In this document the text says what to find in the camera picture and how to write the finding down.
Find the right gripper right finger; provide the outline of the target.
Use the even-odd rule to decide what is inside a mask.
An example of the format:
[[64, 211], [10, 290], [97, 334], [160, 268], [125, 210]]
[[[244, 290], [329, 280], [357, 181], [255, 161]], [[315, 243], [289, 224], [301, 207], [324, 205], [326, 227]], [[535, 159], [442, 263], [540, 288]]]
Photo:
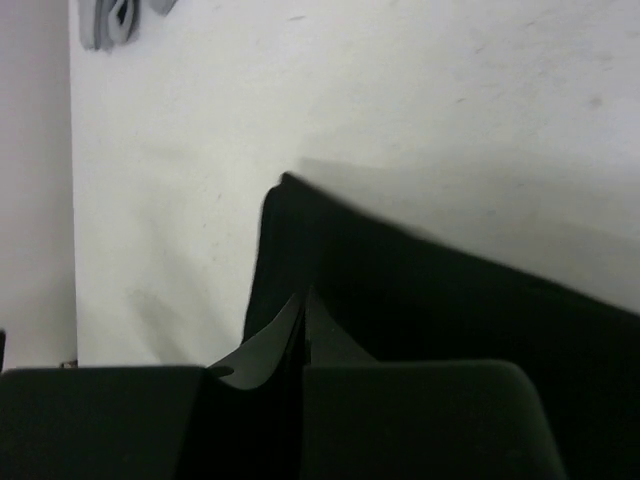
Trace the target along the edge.
[[363, 366], [378, 363], [336, 322], [315, 288], [308, 291], [304, 321], [307, 367]]

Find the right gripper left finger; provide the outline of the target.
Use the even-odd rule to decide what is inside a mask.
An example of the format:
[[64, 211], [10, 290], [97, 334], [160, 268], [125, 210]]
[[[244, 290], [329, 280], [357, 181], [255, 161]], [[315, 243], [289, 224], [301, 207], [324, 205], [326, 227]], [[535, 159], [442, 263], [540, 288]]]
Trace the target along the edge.
[[281, 363], [294, 336], [302, 311], [302, 298], [292, 295], [262, 330], [208, 368], [224, 384], [254, 390], [267, 383]]

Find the black tank top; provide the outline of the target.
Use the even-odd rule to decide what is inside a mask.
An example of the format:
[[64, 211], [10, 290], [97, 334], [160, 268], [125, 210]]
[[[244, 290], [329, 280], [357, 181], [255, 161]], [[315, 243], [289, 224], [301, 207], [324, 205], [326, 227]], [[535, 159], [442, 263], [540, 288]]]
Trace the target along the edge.
[[637, 315], [412, 236], [286, 174], [262, 205], [244, 337], [309, 287], [378, 360], [517, 364], [571, 478], [638, 477]]

